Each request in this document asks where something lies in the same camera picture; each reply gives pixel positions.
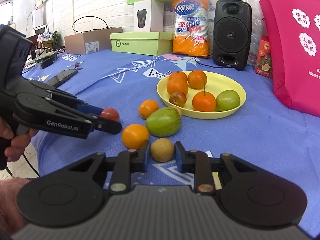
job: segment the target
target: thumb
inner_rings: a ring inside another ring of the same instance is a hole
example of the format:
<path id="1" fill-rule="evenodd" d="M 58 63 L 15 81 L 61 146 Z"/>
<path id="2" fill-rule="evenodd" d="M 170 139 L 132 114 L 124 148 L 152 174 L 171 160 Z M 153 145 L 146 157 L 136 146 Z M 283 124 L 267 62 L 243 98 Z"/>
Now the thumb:
<path id="1" fill-rule="evenodd" d="M 3 137 L 5 139 L 12 139 L 14 136 L 10 126 L 7 124 L 7 122 L 0 116 L 0 137 Z"/>

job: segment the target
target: black phone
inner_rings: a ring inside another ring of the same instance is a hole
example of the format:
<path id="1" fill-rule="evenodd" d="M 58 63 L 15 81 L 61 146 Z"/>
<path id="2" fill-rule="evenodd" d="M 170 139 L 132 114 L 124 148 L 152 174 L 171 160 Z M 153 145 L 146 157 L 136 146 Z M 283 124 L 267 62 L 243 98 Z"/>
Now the black phone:
<path id="1" fill-rule="evenodd" d="M 57 88 L 57 87 L 61 86 L 63 83 L 65 83 L 67 80 L 72 78 L 77 73 L 78 73 L 78 70 L 76 70 L 76 69 L 63 70 L 59 74 L 54 76 L 53 78 L 50 78 L 46 82 L 46 84 Z"/>

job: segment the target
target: pink tote bag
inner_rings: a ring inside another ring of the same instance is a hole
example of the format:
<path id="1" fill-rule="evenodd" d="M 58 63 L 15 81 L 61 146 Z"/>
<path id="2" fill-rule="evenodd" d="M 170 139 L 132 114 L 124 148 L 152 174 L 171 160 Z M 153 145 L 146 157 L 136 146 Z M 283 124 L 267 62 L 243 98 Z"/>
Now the pink tote bag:
<path id="1" fill-rule="evenodd" d="M 320 117 L 320 0 L 261 0 L 273 66 L 273 93 Z"/>

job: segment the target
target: speaker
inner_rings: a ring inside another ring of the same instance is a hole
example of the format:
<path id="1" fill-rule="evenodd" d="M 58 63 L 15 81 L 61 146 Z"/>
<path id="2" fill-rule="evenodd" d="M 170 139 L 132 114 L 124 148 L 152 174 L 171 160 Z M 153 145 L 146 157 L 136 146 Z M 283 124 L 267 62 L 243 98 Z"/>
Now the speaker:
<path id="1" fill-rule="evenodd" d="M 241 0 L 218 0 L 214 16 L 212 59 L 219 66 L 244 70 L 252 32 L 251 6 Z"/>

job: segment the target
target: human hand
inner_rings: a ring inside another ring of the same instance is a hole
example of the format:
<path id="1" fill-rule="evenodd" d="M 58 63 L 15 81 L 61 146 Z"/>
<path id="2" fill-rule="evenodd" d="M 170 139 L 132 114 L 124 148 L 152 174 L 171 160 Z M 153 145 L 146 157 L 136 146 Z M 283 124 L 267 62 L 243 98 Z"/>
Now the human hand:
<path id="1" fill-rule="evenodd" d="M 30 129 L 26 134 L 14 137 L 14 134 L 7 122 L 0 116 L 0 137 L 11 140 L 11 146 L 5 149 L 4 154 L 8 157 L 8 162 L 15 162 L 20 159 L 24 150 L 29 145 L 31 137 L 38 133 L 35 129 Z"/>

